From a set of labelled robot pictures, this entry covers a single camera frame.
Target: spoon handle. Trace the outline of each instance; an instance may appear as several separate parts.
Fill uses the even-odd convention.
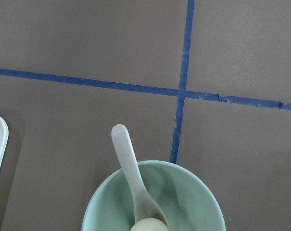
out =
[[[145,186],[128,130],[124,125],[118,124],[112,128],[111,137],[117,158],[129,184],[132,197],[136,199],[142,196]]]

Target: gray table surface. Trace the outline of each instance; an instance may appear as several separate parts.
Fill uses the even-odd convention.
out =
[[[25,71],[0,74],[0,231],[80,230],[120,168],[117,123],[139,161],[169,161],[177,95],[50,75],[177,92],[187,4],[0,0],[0,70]],[[187,90],[291,103],[291,0],[196,0]],[[291,110],[245,104],[186,98],[177,164],[210,188],[228,231],[291,231]]]

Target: ceramic spoon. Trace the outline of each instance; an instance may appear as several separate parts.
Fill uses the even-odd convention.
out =
[[[122,124],[114,126],[111,137],[117,158],[131,190],[135,223],[145,218],[156,218],[167,225],[161,208],[145,188],[127,128]]]

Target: white egg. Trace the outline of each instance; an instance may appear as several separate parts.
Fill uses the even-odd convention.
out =
[[[139,220],[130,231],[169,231],[168,227],[155,218],[145,218]]]

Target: mint green bowl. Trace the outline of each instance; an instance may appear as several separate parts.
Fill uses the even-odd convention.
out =
[[[181,166],[165,161],[138,162],[146,188],[165,213],[170,231],[225,231],[220,207],[206,185]],[[132,196],[117,170],[96,190],[82,231],[129,231],[134,225]]]

